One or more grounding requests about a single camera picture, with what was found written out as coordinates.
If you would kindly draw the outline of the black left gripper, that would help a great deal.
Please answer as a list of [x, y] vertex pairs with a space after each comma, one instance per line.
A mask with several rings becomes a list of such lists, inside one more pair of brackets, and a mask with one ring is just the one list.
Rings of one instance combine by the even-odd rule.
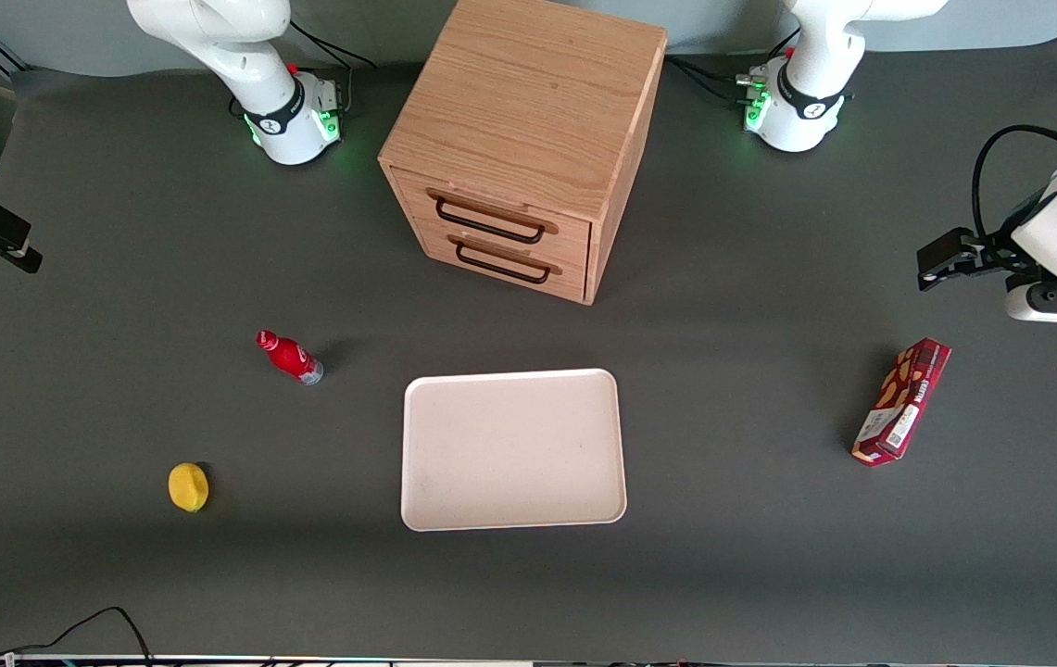
[[972, 231], [957, 227], [917, 251], [919, 292], [959, 277], [1006, 271], [1017, 282], [1040, 282], [1043, 268], [1013, 240], [1012, 227]]

